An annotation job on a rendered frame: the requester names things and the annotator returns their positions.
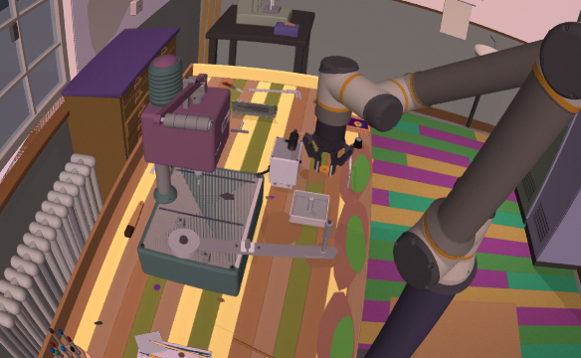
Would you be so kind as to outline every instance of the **green ribbed cylinder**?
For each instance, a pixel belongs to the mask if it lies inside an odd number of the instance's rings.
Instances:
[[[149,101],[162,107],[182,91],[182,61],[175,55],[158,56],[149,66]]]

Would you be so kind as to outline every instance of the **white radiator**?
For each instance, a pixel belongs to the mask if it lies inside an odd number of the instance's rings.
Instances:
[[[0,280],[0,343],[14,357],[38,357],[102,210],[96,160],[74,154],[64,169]]]

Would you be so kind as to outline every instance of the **purple cabinet top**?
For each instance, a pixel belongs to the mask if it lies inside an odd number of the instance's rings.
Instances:
[[[179,28],[120,32],[63,89],[63,96],[121,98]]]

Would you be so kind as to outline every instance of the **wooden floor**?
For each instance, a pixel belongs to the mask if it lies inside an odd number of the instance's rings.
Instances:
[[[232,114],[231,128],[237,129],[244,122],[242,128],[249,134],[231,132],[219,167],[263,171],[269,165],[275,137],[289,137],[294,129],[300,133],[313,132],[315,89],[214,78],[213,73],[206,71],[212,68],[205,67],[205,73],[211,78],[209,86],[229,82],[243,89],[243,93],[232,90],[233,100],[278,106],[275,120]],[[248,91],[253,88],[299,90],[301,98],[293,94]],[[364,147],[355,151],[354,162],[360,156],[371,161],[371,136],[350,132],[347,141],[351,142],[357,135],[364,139]],[[309,261],[252,257],[242,291],[238,297],[232,297],[166,281],[142,271],[136,248],[150,208],[155,204],[151,194],[155,175],[150,172],[151,165],[141,160],[132,180],[137,182],[134,184],[137,188],[121,223],[126,225],[126,218],[139,201],[144,201],[147,209],[142,211],[132,238],[120,238],[116,234],[108,252],[99,253],[105,258],[89,301],[80,320],[75,319],[74,326],[68,324],[66,331],[76,332],[75,341],[94,358],[135,357],[137,346],[133,337],[153,331],[159,331],[162,339],[173,343],[211,350],[214,358],[304,358],[316,356],[317,352],[328,357],[335,328],[349,316],[352,325],[344,332],[347,337],[344,340],[350,343],[350,353],[354,350],[356,354],[365,292],[372,183],[367,179],[358,192],[346,190],[347,166],[338,168],[330,177],[309,166],[310,160],[304,152],[297,184],[291,190],[271,188],[268,180],[265,181],[265,203],[254,240],[320,246],[322,229],[289,222],[292,191],[319,192],[330,197],[328,219],[335,223],[335,230],[328,244],[337,246],[338,258]],[[362,223],[361,245],[366,253],[361,269],[357,265],[356,270],[346,255],[346,234],[351,232],[347,224],[353,217]]]

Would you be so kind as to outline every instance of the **wall outlet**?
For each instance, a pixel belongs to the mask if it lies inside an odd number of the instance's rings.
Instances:
[[[131,16],[136,16],[142,11],[143,0],[133,0],[131,1]]]

